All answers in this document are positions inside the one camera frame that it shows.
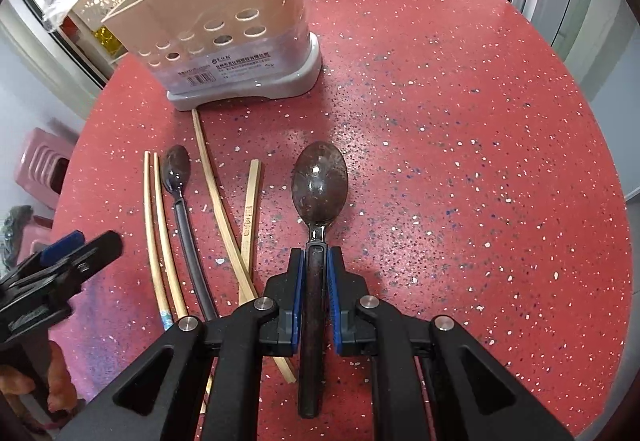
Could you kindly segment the bamboo chopstick four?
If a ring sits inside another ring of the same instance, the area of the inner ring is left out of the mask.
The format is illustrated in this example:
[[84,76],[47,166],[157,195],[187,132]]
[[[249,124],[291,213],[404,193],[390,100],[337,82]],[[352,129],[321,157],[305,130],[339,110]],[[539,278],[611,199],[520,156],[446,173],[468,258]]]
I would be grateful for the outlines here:
[[242,222],[241,258],[244,263],[244,272],[250,281],[253,280],[255,219],[257,214],[261,167],[262,164],[258,159],[252,159],[250,161]]

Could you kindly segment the bamboo chopstick three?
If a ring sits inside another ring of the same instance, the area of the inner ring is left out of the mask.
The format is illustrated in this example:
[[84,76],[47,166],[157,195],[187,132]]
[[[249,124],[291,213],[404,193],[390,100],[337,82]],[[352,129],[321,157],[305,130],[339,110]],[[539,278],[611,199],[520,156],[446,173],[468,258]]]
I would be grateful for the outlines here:
[[[238,241],[233,232],[231,219],[228,216],[226,206],[222,200],[220,188],[218,186],[214,168],[210,162],[208,148],[205,143],[205,136],[202,129],[200,115],[196,109],[191,110],[193,130],[196,144],[198,144],[198,155],[204,173],[207,190],[212,200],[214,216],[217,227],[224,244],[227,256],[231,263],[236,283],[238,283],[238,305],[255,300],[258,298],[258,291],[253,281],[250,281],[244,272],[244,263],[241,258],[241,241]],[[256,239],[257,219],[255,219],[255,239]]]

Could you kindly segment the large dark brown spoon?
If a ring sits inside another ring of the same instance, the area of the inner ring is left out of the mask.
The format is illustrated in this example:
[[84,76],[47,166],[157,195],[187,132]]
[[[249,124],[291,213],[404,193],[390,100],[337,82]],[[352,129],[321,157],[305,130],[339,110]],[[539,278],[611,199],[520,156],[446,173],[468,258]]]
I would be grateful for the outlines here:
[[307,225],[300,297],[298,415],[321,409],[323,343],[326,326],[326,230],[340,215],[348,194],[345,159],[333,144],[317,141],[299,154],[292,174],[292,199]]

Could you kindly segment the pink plastic stool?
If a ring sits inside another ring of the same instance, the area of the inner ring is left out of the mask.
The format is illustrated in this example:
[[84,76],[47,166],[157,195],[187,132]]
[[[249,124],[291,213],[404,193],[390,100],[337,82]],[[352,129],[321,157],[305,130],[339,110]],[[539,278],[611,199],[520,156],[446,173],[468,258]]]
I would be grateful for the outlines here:
[[14,170],[14,181],[41,204],[55,210],[60,198],[74,144],[35,128],[25,138],[24,149]]

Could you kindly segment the beige utensil holder caddy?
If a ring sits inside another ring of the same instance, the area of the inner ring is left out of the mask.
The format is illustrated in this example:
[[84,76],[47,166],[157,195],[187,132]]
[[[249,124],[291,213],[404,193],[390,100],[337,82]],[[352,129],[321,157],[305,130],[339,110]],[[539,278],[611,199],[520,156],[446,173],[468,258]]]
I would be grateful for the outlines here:
[[228,98],[296,97],[320,74],[305,0],[123,0],[102,23],[180,112]]

